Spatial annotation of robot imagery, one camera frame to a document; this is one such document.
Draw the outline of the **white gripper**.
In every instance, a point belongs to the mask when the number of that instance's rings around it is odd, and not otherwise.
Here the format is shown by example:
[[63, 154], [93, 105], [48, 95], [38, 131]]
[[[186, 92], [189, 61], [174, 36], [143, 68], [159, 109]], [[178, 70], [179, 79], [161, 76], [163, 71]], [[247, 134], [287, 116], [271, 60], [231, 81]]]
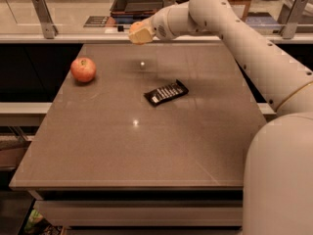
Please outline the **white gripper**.
[[200, 35], [203, 32], [203, 28], [190, 16], [188, 2], [164, 7], [149, 21], [153, 32], [146, 26], [129, 30], [129, 40], [133, 44], [150, 43], [155, 36], [160, 40], [172, 40], [182, 35]]

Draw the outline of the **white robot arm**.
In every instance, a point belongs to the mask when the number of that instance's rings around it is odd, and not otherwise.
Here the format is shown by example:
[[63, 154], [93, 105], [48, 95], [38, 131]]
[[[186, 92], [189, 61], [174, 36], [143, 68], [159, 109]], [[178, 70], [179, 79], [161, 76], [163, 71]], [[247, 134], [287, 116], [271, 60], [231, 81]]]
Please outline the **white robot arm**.
[[205, 32], [218, 36], [276, 113], [250, 143], [243, 235], [313, 235], [313, 82], [298, 60], [240, 20], [227, 0], [189, 0], [130, 27], [144, 44]]

